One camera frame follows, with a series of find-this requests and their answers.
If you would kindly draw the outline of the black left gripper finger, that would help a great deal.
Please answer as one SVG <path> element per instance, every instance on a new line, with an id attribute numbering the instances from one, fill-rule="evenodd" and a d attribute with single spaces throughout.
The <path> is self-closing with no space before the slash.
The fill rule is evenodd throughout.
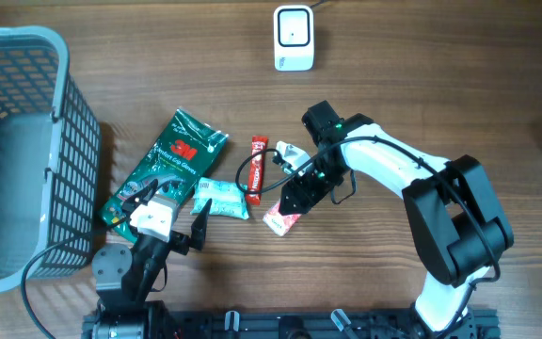
<path id="1" fill-rule="evenodd" d="M 140 205 L 147 204 L 158 189 L 158 180 L 154 179 L 144 188 L 127 198 L 121 205 L 121 211 L 125 215 L 131 215 Z"/>
<path id="2" fill-rule="evenodd" d="M 212 206 L 212 199 L 209 199 L 202 207 L 199 215 L 191 225 L 191 237 L 189 246 L 195 250 L 203 250 L 206 240 L 208 217 Z"/>

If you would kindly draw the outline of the red white small box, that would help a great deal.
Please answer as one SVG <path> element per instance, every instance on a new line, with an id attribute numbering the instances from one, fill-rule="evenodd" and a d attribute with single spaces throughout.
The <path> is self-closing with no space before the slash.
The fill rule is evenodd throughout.
<path id="1" fill-rule="evenodd" d="M 301 214 L 282 215 L 276 202 L 263 216 L 263 222 L 278 236 L 285 236 L 301 218 Z"/>

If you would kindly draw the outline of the red coffee stick sachet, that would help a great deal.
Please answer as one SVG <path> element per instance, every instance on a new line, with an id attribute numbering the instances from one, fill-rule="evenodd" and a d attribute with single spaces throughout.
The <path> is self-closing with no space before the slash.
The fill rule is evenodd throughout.
<path id="1" fill-rule="evenodd" d="M 251 142 L 251 153 L 255 154 L 267 147 L 268 137 L 265 136 L 254 136 Z M 250 169 L 248 176 L 248 190 L 249 191 L 259 191 L 263 187 L 263 168 L 264 168 L 264 159 L 263 154 L 256 155 L 250 160 Z M 257 194 L 248 194 L 246 196 L 246 201 L 252 205 L 259 205 L 261 203 L 261 195 Z"/>

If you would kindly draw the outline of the green 3M gloves packet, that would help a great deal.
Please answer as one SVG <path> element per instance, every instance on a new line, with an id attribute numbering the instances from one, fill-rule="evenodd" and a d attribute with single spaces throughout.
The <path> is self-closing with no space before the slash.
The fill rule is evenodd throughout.
<path id="1" fill-rule="evenodd" d="M 167 220 L 175 222 L 196 183 L 214 164 L 228 138 L 228 134 L 178 108 L 131 174 L 99 210 L 99 217 L 107 225 L 115 223 L 119 235 L 136 242 L 136 218 L 121 222 L 126 216 L 121 206 L 155 181 L 158 193 L 171 201 Z"/>

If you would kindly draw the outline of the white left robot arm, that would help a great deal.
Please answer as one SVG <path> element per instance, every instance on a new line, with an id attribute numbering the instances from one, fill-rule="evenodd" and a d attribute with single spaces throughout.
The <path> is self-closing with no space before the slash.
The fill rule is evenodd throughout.
<path id="1" fill-rule="evenodd" d="M 96 253 L 92 271 L 96 278 L 98 304 L 93 315 L 84 317 L 83 338 L 181 338 L 181 325 L 170 315 L 165 303 L 148 301 L 160 273 L 167 273 L 171 252 L 186 255 L 202 250 L 212 206 L 208 200 L 191 225 L 191 234 L 172 229 L 177 205 L 158 191 L 169 182 L 153 180 L 126 198 L 121 211 L 134 223 L 137 241 L 129 248 L 108 244 Z"/>

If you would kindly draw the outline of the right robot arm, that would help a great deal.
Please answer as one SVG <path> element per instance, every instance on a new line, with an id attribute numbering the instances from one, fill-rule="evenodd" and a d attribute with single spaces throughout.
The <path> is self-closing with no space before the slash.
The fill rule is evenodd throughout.
<path id="1" fill-rule="evenodd" d="M 340 117 L 326 101 L 302 117 L 318 152 L 279 143 L 286 173 L 283 215 L 304 215 L 343 182 L 363 173 L 404 203 L 416 252 L 427 270 L 413 303 L 420 338 L 446 338 L 462 328 L 471 293 L 501 277 L 499 260 L 514 244 L 512 227 L 480 162 L 421 152 L 388 135 L 373 119 Z"/>

